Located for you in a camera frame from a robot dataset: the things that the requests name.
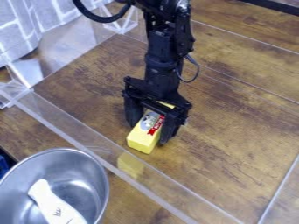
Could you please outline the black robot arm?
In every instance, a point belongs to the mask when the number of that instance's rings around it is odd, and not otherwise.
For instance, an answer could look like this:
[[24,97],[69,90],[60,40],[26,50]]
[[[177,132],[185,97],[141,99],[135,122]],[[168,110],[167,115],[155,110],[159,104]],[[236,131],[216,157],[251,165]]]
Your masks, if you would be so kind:
[[127,0],[144,13],[148,49],[144,78],[124,78],[125,120],[136,125],[144,109],[163,115],[159,143],[165,144],[185,124],[192,104],[179,93],[183,62],[191,58],[191,0]]

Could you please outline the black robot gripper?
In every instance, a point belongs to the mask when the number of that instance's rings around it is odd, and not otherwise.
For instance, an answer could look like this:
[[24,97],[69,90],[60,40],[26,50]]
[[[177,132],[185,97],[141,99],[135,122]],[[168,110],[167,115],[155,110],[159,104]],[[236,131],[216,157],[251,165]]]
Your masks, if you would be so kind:
[[165,115],[163,118],[159,144],[167,144],[185,124],[191,103],[179,93],[183,59],[161,61],[155,56],[144,56],[144,78],[124,78],[123,90],[125,120],[131,127],[136,125],[144,108]]

